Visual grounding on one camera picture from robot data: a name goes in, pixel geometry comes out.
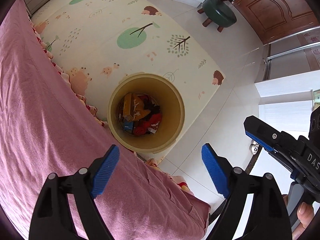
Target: brown door panel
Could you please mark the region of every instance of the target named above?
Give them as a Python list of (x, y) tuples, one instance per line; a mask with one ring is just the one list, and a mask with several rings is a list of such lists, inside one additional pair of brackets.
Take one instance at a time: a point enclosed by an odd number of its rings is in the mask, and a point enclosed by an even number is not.
[(319, 25), (305, 0), (235, 0), (235, 7), (263, 44)]

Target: stool seat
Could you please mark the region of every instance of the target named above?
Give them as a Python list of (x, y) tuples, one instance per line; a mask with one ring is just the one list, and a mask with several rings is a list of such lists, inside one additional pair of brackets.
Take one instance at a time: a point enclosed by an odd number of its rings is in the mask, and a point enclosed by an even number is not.
[(219, 25), (218, 30), (230, 27), (237, 22), (236, 15), (231, 8), (221, 0), (205, 0), (199, 13), (205, 13), (208, 19), (203, 23), (205, 27), (214, 22)]

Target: wooden stool leg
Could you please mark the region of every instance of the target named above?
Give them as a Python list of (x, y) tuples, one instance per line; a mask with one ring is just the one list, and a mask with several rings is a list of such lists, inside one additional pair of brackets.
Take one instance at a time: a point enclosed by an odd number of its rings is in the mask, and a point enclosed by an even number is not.
[(206, 20), (203, 22), (202, 25), (203, 25), (204, 27), (207, 27), (210, 23), (212, 23), (212, 20), (208, 18), (208, 19), (206, 19)]
[(219, 26), (218, 27), (218, 32), (222, 32), (222, 30), (223, 30), (223, 27)]

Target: bed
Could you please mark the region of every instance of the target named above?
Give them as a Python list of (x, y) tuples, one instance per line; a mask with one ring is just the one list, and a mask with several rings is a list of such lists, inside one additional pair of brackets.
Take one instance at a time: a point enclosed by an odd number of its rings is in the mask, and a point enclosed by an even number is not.
[[(147, 0), (50, 0), (32, 21), (55, 63), (70, 74), (72, 89), (97, 107), (102, 121), (122, 79), (158, 74), (176, 86), (185, 104), (178, 141), (225, 78), (193, 37)], [(169, 151), (141, 155), (161, 161)]]
[(114, 238), (203, 237), (210, 206), (145, 165), (95, 120), (44, 52), (23, 0), (16, 0), (0, 27), (0, 52), (0, 205), (25, 239), (48, 174), (74, 174), (112, 144), (120, 160), (95, 203)]

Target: pink bedsheet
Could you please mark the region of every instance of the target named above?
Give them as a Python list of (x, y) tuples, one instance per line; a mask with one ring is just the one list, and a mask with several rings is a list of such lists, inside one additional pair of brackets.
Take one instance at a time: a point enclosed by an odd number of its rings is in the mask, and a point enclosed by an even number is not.
[(94, 120), (43, 53), (23, 0), (0, 27), (0, 108), (0, 204), (25, 238), (48, 174), (88, 167), (112, 144), (120, 161), (95, 202), (114, 238), (203, 237), (210, 206), (146, 166)]

